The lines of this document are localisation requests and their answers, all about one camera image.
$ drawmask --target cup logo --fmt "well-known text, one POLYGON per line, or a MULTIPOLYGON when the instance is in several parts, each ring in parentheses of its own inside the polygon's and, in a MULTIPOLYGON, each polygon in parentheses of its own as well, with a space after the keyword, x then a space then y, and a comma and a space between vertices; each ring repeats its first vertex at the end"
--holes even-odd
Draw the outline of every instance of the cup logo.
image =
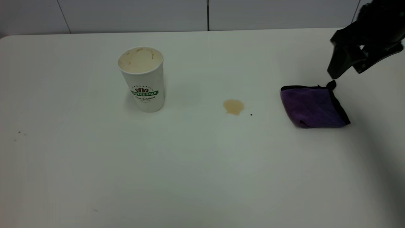
POLYGON ((149 89, 136 88, 135 91, 137 91, 137 92, 149 92, 149 89))
POLYGON ((154 91, 149 86, 133 86, 131 89, 133 95, 140 96, 140 97, 149 97, 154 96, 159 93, 158 90, 154 91))

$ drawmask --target black robotic arm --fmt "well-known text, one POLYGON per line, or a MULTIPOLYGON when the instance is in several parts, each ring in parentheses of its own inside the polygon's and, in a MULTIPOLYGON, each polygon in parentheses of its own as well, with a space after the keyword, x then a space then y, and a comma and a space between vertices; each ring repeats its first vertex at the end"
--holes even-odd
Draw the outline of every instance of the black robotic arm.
POLYGON ((403 50, 405 0, 373 0, 357 20, 331 38, 335 46, 328 73, 339 78, 351 66, 362 73, 378 61, 403 50))

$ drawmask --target cup rim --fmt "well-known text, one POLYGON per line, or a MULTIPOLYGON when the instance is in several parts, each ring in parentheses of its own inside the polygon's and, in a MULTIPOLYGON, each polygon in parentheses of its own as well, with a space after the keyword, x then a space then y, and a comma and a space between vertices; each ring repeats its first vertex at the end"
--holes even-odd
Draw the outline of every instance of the cup rim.
POLYGON ((120 54, 119 57, 118 57, 118 60, 117 60, 117 66, 118 66, 118 69, 119 69, 121 72, 124 72, 124 73, 126 73, 126 74, 130 74, 130 75, 144 75, 144 74, 153 72, 153 71, 155 71, 157 68, 159 68, 159 67, 163 64, 163 60, 164 60, 164 55, 162 54, 161 51, 157 50, 156 48, 148 47, 148 46, 137 46, 137 47, 132 47, 132 48, 130 48, 130 49, 124 51, 122 54, 120 54), (153 50, 155 50, 155 51, 158 51, 158 52, 162 55, 162 61, 159 63, 159 65, 158 65, 157 67, 153 68, 153 69, 150 70, 150 71, 146 71, 146 72, 142 72, 142 73, 131 73, 131 72, 125 71, 125 70, 121 69, 121 67, 119 67, 119 59, 121 58, 122 55, 124 55, 125 52, 128 52, 128 51, 130 51, 130 50, 132 50, 132 49, 135 49, 135 48, 142 48, 142 47, 153 49, 153 50))

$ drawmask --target green label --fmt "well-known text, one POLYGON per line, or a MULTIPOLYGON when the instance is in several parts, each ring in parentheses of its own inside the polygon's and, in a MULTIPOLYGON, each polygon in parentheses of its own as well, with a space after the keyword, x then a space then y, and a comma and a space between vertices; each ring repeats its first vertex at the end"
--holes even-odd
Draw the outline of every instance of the green label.
POLYGON ((134 92, 131 91, 133 95, 136 96, 142 96, 142 97, 148 97, 148 96, 154 96, 157 95, 159 91, 153 91, 153 92, 134 92))

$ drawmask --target liquid puddle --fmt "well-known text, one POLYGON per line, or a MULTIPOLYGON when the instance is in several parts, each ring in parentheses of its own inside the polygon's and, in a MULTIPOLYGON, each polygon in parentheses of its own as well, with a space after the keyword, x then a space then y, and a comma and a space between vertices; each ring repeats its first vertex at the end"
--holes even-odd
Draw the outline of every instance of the liquid puddle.
POLYGON ((240 100, 229 99, 224 101, 224 108, 226 113, 238 116, 245 106, 240 100))

